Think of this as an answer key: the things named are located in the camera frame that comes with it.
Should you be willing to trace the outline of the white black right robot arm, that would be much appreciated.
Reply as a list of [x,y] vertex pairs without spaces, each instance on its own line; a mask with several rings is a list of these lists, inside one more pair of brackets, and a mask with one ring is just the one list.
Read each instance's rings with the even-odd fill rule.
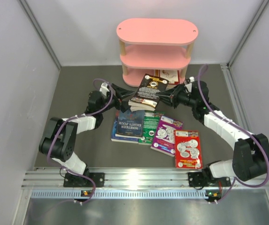
[[239,183],[246,183],[261,175],[265,180],[257,187],[264,186],[269,180],[269,141],[264,134],[255,135],[246,131],[209,101],[208,87],[203,81],[194,81],[188,85],[176,87],[158,93],[160,101],[177,108],[184,105],[192,109],[194,118],[202,125],[214,131],[233,150],[233,157],[227,161],[208,164],[202,171],[206,178],[233,177]]

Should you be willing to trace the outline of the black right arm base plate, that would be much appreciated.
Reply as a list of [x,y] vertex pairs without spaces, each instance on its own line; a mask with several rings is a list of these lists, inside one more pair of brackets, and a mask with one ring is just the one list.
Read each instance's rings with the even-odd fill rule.
[[189,172],[188,174],[189,187],[202,189],[207,187],[230,187],[231,181],[229,177],[222,178],[209,178],[205,176],[202,172]]

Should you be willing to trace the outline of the purple cartoon paperback book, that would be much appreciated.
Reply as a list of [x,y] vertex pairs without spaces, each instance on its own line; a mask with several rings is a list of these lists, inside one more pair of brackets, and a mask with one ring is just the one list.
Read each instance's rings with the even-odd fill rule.
[[183,122],[161,116],[157,130],[155,132],[151,149],[167,154],[171,157],[175,156],[175,130],[181,130]]

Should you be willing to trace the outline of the dark red cream book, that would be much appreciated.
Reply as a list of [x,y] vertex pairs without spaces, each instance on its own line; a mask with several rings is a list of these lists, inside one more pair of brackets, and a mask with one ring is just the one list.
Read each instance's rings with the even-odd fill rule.
[[170,85],[179,84],[179,74],[177,70],[160,70],[161,78],[166,79]]

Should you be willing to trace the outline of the light teal paperback book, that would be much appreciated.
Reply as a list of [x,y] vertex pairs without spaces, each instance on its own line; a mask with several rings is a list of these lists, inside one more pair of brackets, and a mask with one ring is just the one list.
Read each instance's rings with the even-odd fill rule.
[[160,70],[154,70],[154,76],[160,77]]

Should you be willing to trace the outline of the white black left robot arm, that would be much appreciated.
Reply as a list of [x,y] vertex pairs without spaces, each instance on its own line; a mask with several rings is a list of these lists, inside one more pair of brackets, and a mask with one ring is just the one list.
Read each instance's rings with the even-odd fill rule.
[[106,81],[99,90],[89,93],[86,110],[81,115],[70,118],[51,118],[43,132],[38,145],[40,153],[53,160],[72,175],[86,178],[89,169],[74,152],[78,134],[97,129],[103,121],[103,113],[115,108],[122,112],[129,109],[125,99],[132,96],[134,91],[121,88]]

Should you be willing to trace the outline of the red cartoon paperback book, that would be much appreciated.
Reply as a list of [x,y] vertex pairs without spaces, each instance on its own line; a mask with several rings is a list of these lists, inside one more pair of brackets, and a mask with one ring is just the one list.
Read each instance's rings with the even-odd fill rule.
[[200,135],[194,130],[175,130],[175,165],[177,169],[203,168]]

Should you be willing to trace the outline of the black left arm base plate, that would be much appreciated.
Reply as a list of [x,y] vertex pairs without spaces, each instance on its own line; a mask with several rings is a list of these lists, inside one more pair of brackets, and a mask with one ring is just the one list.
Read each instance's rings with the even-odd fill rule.
[[[105,174],[102,172],[91,172],[89,178],[95,183],[97,188],[104,187]],[[92,188],[93,183],[88,179],[66,173],[63,186],[65,188]]]

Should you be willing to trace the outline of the black Treehouse paperback book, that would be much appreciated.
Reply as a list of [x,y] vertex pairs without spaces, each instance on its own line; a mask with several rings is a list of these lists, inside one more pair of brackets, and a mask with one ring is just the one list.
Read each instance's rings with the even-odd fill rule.
[[168,85],[168,80],[157,76],[145,74],[137,91],[128,101],[132,112],[147,110],[155,111],[160,97],[159,92],[165,91]]

